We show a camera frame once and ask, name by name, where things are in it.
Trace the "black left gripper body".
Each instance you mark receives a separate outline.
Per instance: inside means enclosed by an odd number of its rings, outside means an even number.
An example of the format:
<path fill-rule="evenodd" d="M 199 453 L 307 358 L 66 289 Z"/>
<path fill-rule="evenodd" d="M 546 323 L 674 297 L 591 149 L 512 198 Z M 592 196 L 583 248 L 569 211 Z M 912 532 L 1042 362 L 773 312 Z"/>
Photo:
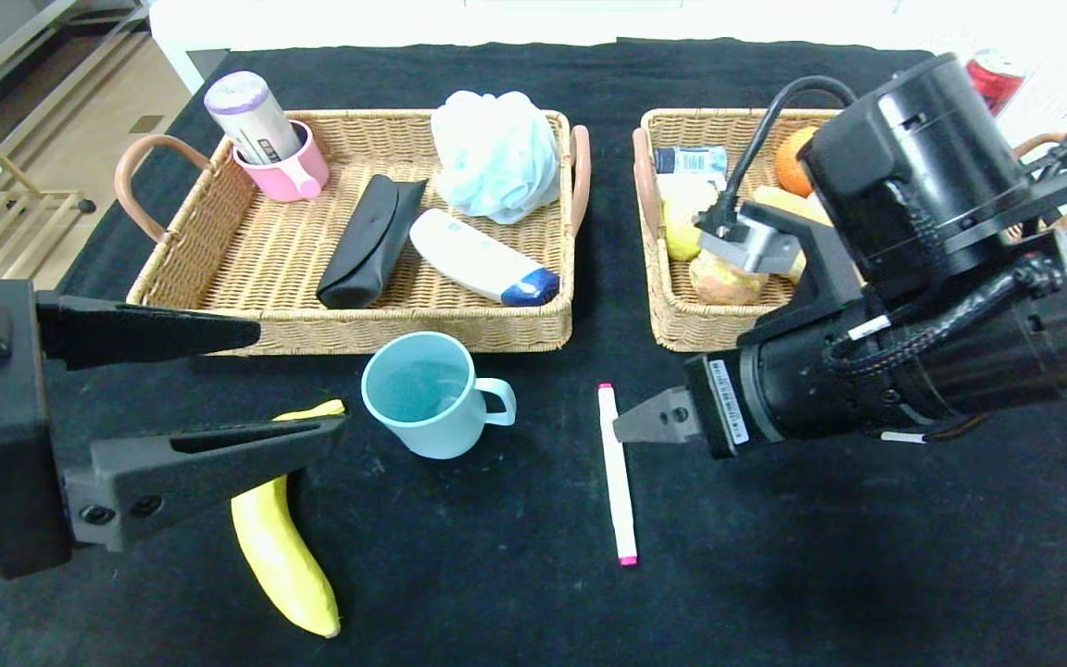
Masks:
<path fill-rule="evenodd" d="M 0 577 L 29 577 L 70 557 L 35 293 L 30 283 L 0 280 Z"/>

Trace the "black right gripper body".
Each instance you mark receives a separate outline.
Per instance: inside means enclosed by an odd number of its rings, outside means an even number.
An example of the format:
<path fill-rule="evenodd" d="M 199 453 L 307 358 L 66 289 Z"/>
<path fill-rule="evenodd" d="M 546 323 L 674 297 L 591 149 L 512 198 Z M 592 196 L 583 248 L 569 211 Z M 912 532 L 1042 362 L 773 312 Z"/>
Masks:
<path fill-rule="evenodd" d="M 903 427 L 905 407 L 890 376 L 825 368 L 827 343 L 861 321 L 855 307 L 800 328 L 754 328 L 734 349 L 688 359 L 687 388 L 712 456 Z"/>

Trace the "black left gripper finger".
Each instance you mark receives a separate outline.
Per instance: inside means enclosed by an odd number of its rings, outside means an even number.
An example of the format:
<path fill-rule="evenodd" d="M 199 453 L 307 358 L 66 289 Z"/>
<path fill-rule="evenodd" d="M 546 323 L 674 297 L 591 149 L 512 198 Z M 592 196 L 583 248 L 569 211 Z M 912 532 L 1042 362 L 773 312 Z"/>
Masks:
<path fill-rule="evenodd" d="M 44 354 L 69 371 L 223 353 L 261 338 L 245 318 L 55 291 L 35 293 L 35 313 Z"/>
<path fill-rule="evenodd" d="M 322 459 L 347 418 L 97 440 L 62 472 L 73 539 L 114 552 Z"/>

